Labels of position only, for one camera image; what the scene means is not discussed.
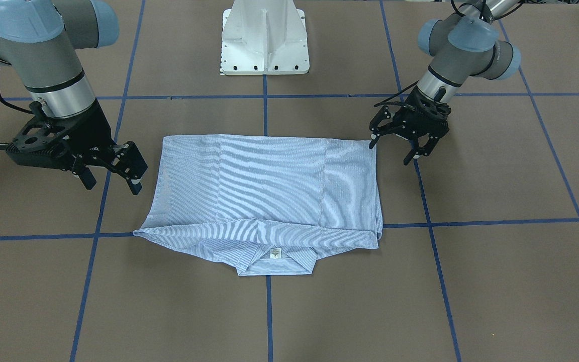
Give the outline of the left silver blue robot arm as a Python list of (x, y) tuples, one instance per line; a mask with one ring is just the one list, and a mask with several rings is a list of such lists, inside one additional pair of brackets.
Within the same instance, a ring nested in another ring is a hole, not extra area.
[(379, 139), (396, 135), (410, 142), (404, 165), (429, 156), (449, 131), (450, 99), (473, 76), (503, 80), (521, 66), (521, 51), (499, 39), (494, 22), (515, 12), (521, 1), (451, 2), (453, 13), (421, 27), (418, 46), (432, 57), (420, 80), (405, 88), (404, 101), (392, 96), (376, 104), (368, 128), (373, 149)]

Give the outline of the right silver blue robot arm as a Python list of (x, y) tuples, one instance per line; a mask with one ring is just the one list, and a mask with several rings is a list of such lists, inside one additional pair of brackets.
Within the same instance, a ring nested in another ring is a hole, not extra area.
[(110, 46), (119, 19), (104, 1), (0, 1), (0, 103), (32, 115), (12, 141), (14, 163), (71, 172), (90, 190), (90, 167), (142, 190), (147, 163), (134, 142), (117, 144), (78, 49)]

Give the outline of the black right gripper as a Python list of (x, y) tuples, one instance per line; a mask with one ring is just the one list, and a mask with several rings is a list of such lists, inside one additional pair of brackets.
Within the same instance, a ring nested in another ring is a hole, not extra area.
[(70, 171), (86, 190), (97, 180), (91, 166), (110, 169), (127, 183), (131, 193), (142, 190), (142, 178), (148, 165), (135, 142), (117, 145), (98, 100), (83, 112), (63, 118), (46, 117), (46, 126), (54, 140), (43, 149), (43, 167)]

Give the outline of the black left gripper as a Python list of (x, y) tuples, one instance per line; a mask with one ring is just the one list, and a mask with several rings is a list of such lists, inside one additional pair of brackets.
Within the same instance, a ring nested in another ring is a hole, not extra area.
[[(406, 100), (409, 97), (430, 99), (418, 88), (414, 88)], [(389, 106), (381, 106), (368, 127), (371, 132), (369, 149), (374, 149), (379, 138), (388, 134), (396, 133), (396, 135), (410, 141), (411, 149), (404, 157), (404, 166), (421, 156), (430, 156), (439, 140), (449, 131), (448, 119), (442, 122), (427, 119), (416, 112), (413, 106), (406, 103), (396, 113), (391, 112)], [(423, 138), (426, 139), (426, 142), (421, 145), (420, 139)]]

